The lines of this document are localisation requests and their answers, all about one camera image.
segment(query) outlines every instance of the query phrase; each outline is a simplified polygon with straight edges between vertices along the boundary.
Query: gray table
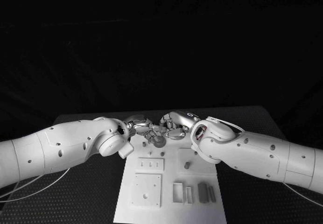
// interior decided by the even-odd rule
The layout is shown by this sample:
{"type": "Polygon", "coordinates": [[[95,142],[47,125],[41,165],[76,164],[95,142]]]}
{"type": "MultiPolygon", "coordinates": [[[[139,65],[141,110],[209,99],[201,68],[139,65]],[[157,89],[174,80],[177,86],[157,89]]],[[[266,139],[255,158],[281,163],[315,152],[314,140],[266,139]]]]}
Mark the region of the gray table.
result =
{"type": "MultiPolygon", "coordinates": [[[[201,119],[213,116],[240,126],[246,131],[283,138],[273,120],[260,106],[187,109],[201,119]]],[[[105,112],[60,115],[54,124],[108,118],[123,119],[145,114],[158,123],[171,110],[105,112]]],[[[118,154],[89,160],[73,167],[60,181],[30,198],[4,205],[0,223],[112,223],[118,200],[123,163],[118,154]]],[[[230,169],[223,162],[216,165],[226,221],[234,223],[323,223],[323,208],[298,197],[276,182],[258,179],[230,169]]],[[[11,196],[18,198],[46,187],[61,172],[43,176],[11,196]]],[[[323,203],[323,196],[294,187],[312,200],[323,203]]]]}

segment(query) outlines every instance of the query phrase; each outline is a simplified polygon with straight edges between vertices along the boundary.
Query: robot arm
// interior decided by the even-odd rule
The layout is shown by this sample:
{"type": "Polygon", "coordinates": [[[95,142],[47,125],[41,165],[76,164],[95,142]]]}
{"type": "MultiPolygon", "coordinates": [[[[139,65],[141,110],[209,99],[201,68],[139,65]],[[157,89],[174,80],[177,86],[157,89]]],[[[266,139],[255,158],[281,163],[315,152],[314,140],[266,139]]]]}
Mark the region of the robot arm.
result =
{"type": "Polygon", "coordinates": [[[126,123],[116,119],[79,120],[0,142],[0,188],[30,177],[59,172],[102,156],[132,152],[126,123]]]}
{"type": "MultiPolygon", "coordinates": [[[[171,121],[183,125],[181,118],[171,121]]],[[[193,115],[190,121],[191,149],[207,162],[223,161],[255,177],[294,184],[323,194],[323,150],[262,134],[236,134],[211,117],[198,120],[193,115]]]]}

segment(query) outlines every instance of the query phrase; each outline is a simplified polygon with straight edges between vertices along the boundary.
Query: black backdrop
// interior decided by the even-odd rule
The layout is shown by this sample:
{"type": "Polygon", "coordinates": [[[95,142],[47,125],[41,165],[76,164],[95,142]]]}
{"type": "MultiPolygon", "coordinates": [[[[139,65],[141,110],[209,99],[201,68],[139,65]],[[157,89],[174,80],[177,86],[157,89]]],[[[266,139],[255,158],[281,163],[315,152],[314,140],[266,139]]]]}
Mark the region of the black backdrop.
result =
{"type": "Polygon", "coordinates": [[[59,114],[262,105],[323,148],[321,5],[141,1],[2,6],[0,140],[59,114]]]}

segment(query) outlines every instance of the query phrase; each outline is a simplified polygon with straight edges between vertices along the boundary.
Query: dark fabric surface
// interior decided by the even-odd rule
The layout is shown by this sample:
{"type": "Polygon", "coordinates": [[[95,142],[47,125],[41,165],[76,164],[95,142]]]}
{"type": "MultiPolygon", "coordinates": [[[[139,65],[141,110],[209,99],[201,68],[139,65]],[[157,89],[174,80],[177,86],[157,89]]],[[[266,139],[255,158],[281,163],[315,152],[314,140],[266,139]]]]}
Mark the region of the dark fabric surface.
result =
{"type": "MultiPolygon", "coordinates": [[[[105,116],[123,119],[145,114],[152,122],[171,110],[112,112],[60,115],[54,124],[95,119],[105,116]]],[[[204,119],[213,116],[240,126],[246,131],[283,138],[283,135],[260,106],[188,109],[204,119]]],[[[7,203],[0,216],[1,224],[11,223],[112,223],[123,163],[118,154],[89,160],[73,167],[59,182],[30,198],[7,203]]],[[[216,165],[226,222],[236,223],[323,223],[323,209],[298,197],[276,182],[258,179],[230,169],[223,162],[216,165]]],[[[47,186],[61,172],[43,176],[30,186],[12,194],[28,195],[47,186]]],[[[294,187],[312,200],[323,203],[323,196],[294,187]]]]}

